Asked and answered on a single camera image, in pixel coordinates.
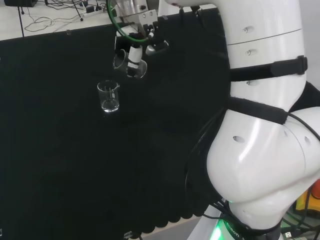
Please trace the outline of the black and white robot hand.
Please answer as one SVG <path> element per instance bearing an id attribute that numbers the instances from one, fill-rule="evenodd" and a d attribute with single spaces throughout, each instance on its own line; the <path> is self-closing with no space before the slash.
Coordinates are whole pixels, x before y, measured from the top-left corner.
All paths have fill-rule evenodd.
<path id="1" fill-rule="evenodd" d="M 159 31 L 155 10 L 123 16 L 122 19 L 128 25 L 120 27 L 116 33 L 113 68 L 129 78 L 141 79 L 148 70 L 143 57 L 164 53 L 169 43 Z"/>

